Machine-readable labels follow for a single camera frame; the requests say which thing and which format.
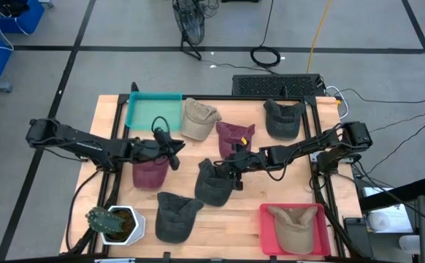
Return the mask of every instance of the teal tray with cap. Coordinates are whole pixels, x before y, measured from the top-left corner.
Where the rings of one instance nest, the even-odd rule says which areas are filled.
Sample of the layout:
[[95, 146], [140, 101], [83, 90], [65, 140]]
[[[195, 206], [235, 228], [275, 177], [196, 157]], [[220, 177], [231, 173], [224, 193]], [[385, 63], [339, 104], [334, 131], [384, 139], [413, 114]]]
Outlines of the teal tray with cap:
[[[150, 131], [156, 117], [167, 120], [171, 132], [180, 130], [182, 119], [182, 94], [161, 92], [130, 93], [125, 125], [132, 130]], [[166, 124], [158, 119], [156, 127], [167, 131]]]

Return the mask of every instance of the wooden tabletop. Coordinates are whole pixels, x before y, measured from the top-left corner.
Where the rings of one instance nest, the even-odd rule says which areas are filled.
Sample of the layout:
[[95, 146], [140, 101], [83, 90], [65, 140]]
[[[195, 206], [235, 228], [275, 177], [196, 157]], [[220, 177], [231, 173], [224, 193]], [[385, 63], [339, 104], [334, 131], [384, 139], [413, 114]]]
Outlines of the wooden tabletop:
[[[116, 95], [99, 97], [96, 112], [94, 113], [91, 133], [100, 137], [110, 138], [112, 124], [117, 107]], [[201, 101], [216, 107], [222, 116], [222, 121], [241, 126], [256, 124], [256, 133], [252, 139], [252, 151], [260, 147], [271, 145], [290, 145], [305, 139], [303, 125], [295, 140], [276, 140], [271, 138], [265, 129], [264, 101]], [[322, 130], [332, 128], [340, 122], [337, 105], [334, 98], [318, 97], [318, 114]], [[119, 137], [123, 130], [126, 116], [123, 109], [122, 121], [119, 127]], [[312, 136], [315, 129], [311, 109], [307, 108]], [[129, 137], [152, 139], [149, 131], [130, 131]], [[169, 169], [161, 189], [157, 191], [139, 190], [133, 187], [131, 164], [124, 164], [118, 204], [131, 205], [146, 217], [146, 234], [135, 244], [130, 246], [113, 245], [109, 256], [114, 257], [142, 257], [161, 258], [168, 251], [172, 258], [190, 259], [268, 259], [263, 254], [259, 242], [258, 209], [262, 203], [312, 203], [315, 202], [313, 191], [308, 186], [310, 179], [310, 164], [308, 157], [296, 159], [288, 166], [286, 175], [280, 182], [271, 180], [265, 172], [247, 173], [242, 176], [244, 190], [233, 191], [229, 201], [223, 207], [205, 205], [196, 215], [194, 228], [190, 237], [181, 244], [165, 243], [156, 238], [155, 222], [158, 202], [156, 195], [160, 191], [167, 191], [184, 197], [194, 197], [194, 186], [199, 173], [198, 163], [205, 158], [212, 161], [220, 160], [218, 150], [218, 134], [215, 129], [204, 142], [198, 142], [172, 133], [175, 139], [185, 140], [186, 146], [178, 153], [180, 168], [177, 171]], [[77, 187], [95, 170], [92, 163], [82, 164]], [[275, 177], [281, 171], [273, 172]], [[339, 173], [352, 178], [351, 168], [341, 164]], [[84, 215], [97, 203], [102, 175], [94, 178], [79, 193], [75, 201], [71, 225], [70, 240], [72, 246], [84, 234], [88, 223]], [[332, 184], [336, 204], [339, 208], [340, 222], [342, 218], [361, 217], [359, 201], [353, 182], [340, 176], [332, 176]], [[334, 233], [328, 227], [332, 255], [337, 255]], [[66, 251], [65, 242], [62, 242], [61, 252]], [[321, 256], [278, 256], [278, 259], [322, 259]]]

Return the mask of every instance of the cap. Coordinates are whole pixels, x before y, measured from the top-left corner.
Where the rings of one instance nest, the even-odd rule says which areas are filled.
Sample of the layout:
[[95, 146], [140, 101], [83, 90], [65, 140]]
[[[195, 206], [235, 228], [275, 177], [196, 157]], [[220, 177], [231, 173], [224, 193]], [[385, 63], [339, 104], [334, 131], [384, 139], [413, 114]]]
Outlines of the cap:
[[197, 199], [160, 192], [156, 216], [156, 237], [169, 243], [188, 239], [195, 223], [196, 212], [203, 208]]
[[251, 137], [255, 134], [255, 124], [244, 127], [218, 121], [215, 124], [215, 129], [219, 134], [219, 152], [222, 159], [236, 153], [232, 148], [234, 144], [246, 144], [247, 150], [251, 149]]
[[199, 163], [195, 197], [207, 205], [223, 206], [232, 192], [232, 181], [227, 167], [214, 167], [211, 160]]
[[180, 133], [195, 140], [205, 140], [213, 130], [214, 123], [221, 119], [216, 108], [188, 98], [185, 101]]
[[133, 164], [133, 186], [156, 189], [162, 186], [169, 169], [169, 159], [162, 156], [154, 161]]
[[277, 241], [285, 252], [309, 254], [313, 251], [313, 218], [317, 210], [317, 207], [268, 206], [268, 212], [275, 217]]
[[266, 109], [266, 130], [273, 137], [295, 139], [299, 135], [304, 105], [279, 105], [272, 99], [263, 104]]

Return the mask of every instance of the dark gray cap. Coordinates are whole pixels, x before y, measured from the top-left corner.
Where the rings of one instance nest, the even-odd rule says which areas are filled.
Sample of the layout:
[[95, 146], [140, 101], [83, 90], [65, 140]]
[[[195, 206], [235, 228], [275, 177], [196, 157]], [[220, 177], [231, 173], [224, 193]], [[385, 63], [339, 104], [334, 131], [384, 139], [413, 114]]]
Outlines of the dark gray cap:
[[195, 223], [196, 212], [203, 208], [197, 199], [161, 192], [156, 216], [156, 237], [169, 243], [188, 239]]
[[266, 130], [270, 136], [295, 139], [299, 135], [300, 118], [304, 111], [302, 103], [288, 106], [268, 99], [263, 107], [266, 110]]
[[199, 174], [196, 179], [195, 197], [201, 202], [223, 206], [232, 192], [232, 180], [226, 167], [214, 167], [211, 160], [199, 163]]

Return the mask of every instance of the red tray with cap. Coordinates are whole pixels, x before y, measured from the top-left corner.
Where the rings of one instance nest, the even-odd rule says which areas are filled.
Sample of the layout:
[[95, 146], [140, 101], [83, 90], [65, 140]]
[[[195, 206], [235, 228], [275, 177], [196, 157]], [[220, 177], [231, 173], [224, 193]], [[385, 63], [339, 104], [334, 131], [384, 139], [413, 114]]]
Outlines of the red tray with cap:
[[285, 252], [279, 246], [276, 236], [275, 218], [268, 212], [268, 206], [285, 208], [305, 208], [316, 206], [318, 208], [313, 220], [313, 252], [309, 255], [328, 256], [331, 254], [329, 236], [326, 228], [326, 216], [323, 205], [320, 204], [261, 204], [259, 206], [260, 232], [259, 239], [263, 253], [270, 256], [293, 255]]

